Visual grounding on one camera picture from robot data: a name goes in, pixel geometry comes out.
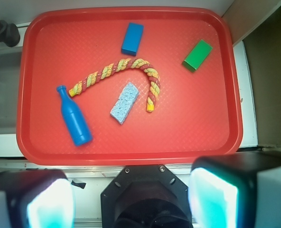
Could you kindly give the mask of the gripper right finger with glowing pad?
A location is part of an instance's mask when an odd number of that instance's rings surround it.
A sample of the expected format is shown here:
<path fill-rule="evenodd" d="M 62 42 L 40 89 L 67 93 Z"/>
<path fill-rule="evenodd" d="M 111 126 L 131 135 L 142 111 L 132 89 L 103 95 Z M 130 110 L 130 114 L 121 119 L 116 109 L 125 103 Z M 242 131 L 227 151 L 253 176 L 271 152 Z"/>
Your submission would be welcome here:
<path fill-rule="evenodd" d="M 281 228 L 281 152 L 198 157 L 188 201 L 202 228 Z"/>

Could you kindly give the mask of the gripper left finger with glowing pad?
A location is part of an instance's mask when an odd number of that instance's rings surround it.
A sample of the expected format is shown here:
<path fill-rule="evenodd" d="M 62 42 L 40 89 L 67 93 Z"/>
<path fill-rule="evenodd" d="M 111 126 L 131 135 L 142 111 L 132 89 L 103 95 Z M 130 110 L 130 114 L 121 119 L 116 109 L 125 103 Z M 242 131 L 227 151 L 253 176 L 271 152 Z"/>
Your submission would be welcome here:
<path fill-rule="evenodd" d="M 0 172 L 0 228 L 72 228 L 75 198 L 61 170 Z"/>

